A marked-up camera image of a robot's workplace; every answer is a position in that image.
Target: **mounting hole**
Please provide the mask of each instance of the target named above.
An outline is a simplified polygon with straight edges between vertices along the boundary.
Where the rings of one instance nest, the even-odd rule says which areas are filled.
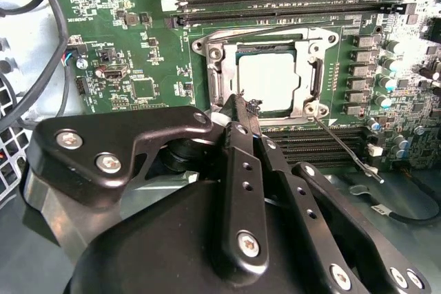
[[[242,163],[242,167],[244,167],[248,171],[251,171],[253,169],[253,167],[248,162]]]
[[[312,218],[313,220],[317,219],[317,215],[316,215],[311,209],[306,210],[306,213],[307,213],[308,216],[309,216],[310,218]]]
[[[244,189],[246,189],[249,192],[251,192],[253,190],[253,187],[248,182],[243,182],[242,186],[243,186]]]

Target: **black chip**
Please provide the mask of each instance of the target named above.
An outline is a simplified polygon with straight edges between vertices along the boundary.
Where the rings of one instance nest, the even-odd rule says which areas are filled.
[[[150,23],[150,18],[148,13],[139,13],[139,19],[141,20],[142,24]]]
[[[412,107],[412,112],[421,112],[424,108],[424,103],[415,103]]]
[[[420,81],[418,83],[418,87],[421,87],[422,89],[426,89],[429,86],[429,81]]]
[[[409,84],[409,79],[400,79],[400,80],[398,81],[397,86],[398,86],[399,88],[403,88],[403,87],[407,87],[408,84]]]
[[[412,14],[407,17],[406,24],[414,25],[418,22],[418,15]]]
[[[437,50],[438,50],[438,48],[436,46],[429,46],[427,48],[426,54],[427,55],[434,55],[434,54],[436,54]]]

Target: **silver screw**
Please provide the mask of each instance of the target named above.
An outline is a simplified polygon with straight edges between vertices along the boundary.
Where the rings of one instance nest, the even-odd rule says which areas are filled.
[[[391,274],[397,284],[399,284],[402,288],[407,288],[407,281],[397,269],[391,268]]]
[[[209,51],[209,57],[212,59],[220,59],[222,57],[222,52],[218,48],[212,48]]]
[[[247,134],[247,130],[242,125],[237,124],[236,128],[241,134]]]
[[[55,138],[58,145],[66,149],[77,149],[83,144],[83,139],[74,132],[61,132]]]
[[[332,278],[336,281],[336,283],[345,291],[351,289],[351,280],[349,276],[340,266],[337,264],[331,265],[331,274]]]
[[[426,130],[424,130],[424,127],[420,125],[419,127],[416,127],[413,132],[418,136],[422,136],[426,132]]]
[[[316,172],[309,165],[305,165],[305,170],[310,176],[315,176]]]
[[[121,162],[116,156],[103,154],[96,159],[96,166],[107,174],[115,174],[121,169]]]
[[[207,120],[205,119],[205,116],[203,116],[203,115],[200,114],[200,113],[194,113],[194,114],[193,114],[193,117],[194,117],[198,122],[201,122],[202,124],[204,124],[204,123],[207,122]]]
[[[259,243],[251,234],[242,232],[237,236],[239,248],[249,258],[254,258],[259,254]]]
[[[86,70],[89,66],[89,63],[86,59],[79,58],[75,63],[76,67],[81,70]]]
[[[270,139],[267,139],[267,145],[268,145],[269,148],[271,148],[271,149],[276,149],[276,148],[277,148],[277,146],[276,146],[276,144],[274,143],[274,141],[272,141],[272,140],[270,140]]]
[[[417,286],[419,289],[424,288],[420,278],[418,278],[418,276],[412,270],[407,270],[407,275],[409,276],[410,280],[415,284],[415,286]]]

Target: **green circuit board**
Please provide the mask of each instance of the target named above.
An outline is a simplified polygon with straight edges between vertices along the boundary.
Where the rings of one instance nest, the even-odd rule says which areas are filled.
[[[422,124],[426,133],[423,137],[415,136],[409,155],[416,159],[416,164],[427,166],[437,162],[438,155],[429,155],[426,150],[435,140],[438,144],[439,120],[429,116],[438,107],[438,97],[419,87],[421,80],[413,69],[416,63],[432,64],[438,59],[438,50],[426,53],[426,48],[437,44],[421,39],[422,28],[430,28],[430,20],[439,16],[438,12],[425,10],[436,0],[404,1],[413,9],[401,14],[403,0],[176,1],[184,6],[170,11],[164,8],[164,0],[60,0],[71,36],[67,52],[72,55],[67,65],[75,68],[87,114],[180,105],[209,109],[207,62],[192,50],[195,40],[221,29],[275,28],[287,24],[316,27],[319,22],[321,28],[339,36],[338,44],[325,54],[320,102],[329,108],[329,113],[322,120],[341,129],[365,125],[371,117],[382,120],[382,132],[387,136],[385,147],[391,146],[397,134],[406,134],[411,142],[414,129]],[[371,45],[357,45],[358,36],[370,36]],[[420,42],[413,45],[414,52],[398,56],[402,69],[392,72],[381,65],[385,57],[397,59],[384,50],[388,41],[397,38]],[[351,68],[357,64],[354,53],[365,50],[370,52],[363,61],[369,66],[363,76],[365,86],[357,88],[362,95],[357,98],[355,111],[348,111],[353,106],[348,103],[348,91],[354,80]],[[378,80],[385,74],[407,80],[407,84],[395,90],[381,87]],[[374,102],[379,95],[390,98],[391,107],[379,107]],[[412,111],[414,104],[422,104],[418,113]],[[312,127],[313,123],[303,123],[264,130]],[[383,158],[386,167],[390,158],[394,156],[388,154]]]

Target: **wire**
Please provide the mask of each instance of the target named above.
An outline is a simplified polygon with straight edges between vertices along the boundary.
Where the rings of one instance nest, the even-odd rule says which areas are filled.
[[[69,40],[68,25],[58,0],[48,0],[54,12],[54,18],[59,31],[59,44],[51,56],[48,64],[44,67],[41,75],[36,79],[34,85],[26,92],[21,101],[11,112],[0,119],[0,132],[7,129],[11,124],[18,120],[29,108],[34,105],[43,90],[48,85],[49,80],[63,56]]]
[[[366,167],[366,165],[357,157],[357,155],[350,149],[344,142],[337,137],[325,124],[320,122],[315,116],[314,116],[315,122],[318,124],[319,127],[324,129],[334,140],[340,144],[341,147],[351,156],[352,160],[365,172],[365,174],[369,177],[374,177],[380,184],[384,183],[384,179],[382,179],[378,174],[370,170],[370,168]]]
[[[37,8],[44,0],[31,0],[24,6],[13,8],[11,10],[6,10],[4,8],[0,8],[0,17],[5,17],[6,15],[19,15],[30,12]]]
[[[14,109],[18,102],[17,102],[17,96],[14,93],[14,89],[12,87],[12,84],[6,77],[6,75],[2,72],[0,72],[0,79],[3,81],[3,83],[6,85],[6,89],[9,91],[10,98],[12,100],[12,106]],[[68,67],[64,68],[64,86],[63,86],[63,96],[61,99],[61,105],[60,108],[55,115],[55,117],[60,117],[64,115],[64,111],[66,110],[66,105],[68,104],[68,98],[69,98],[69,69]],[[38,122],[28,122],[24,121],[21,117],[17,119],[17,126],[22,127],[27,130],[33,130],[38,125]]]
[[[69,58],[72,56],[72,53],[69,53],[67,56],[66,56],[66,58],[63,60],[63,62],[64,62],[64,65],[68,65],[68,60],[69,60]]]

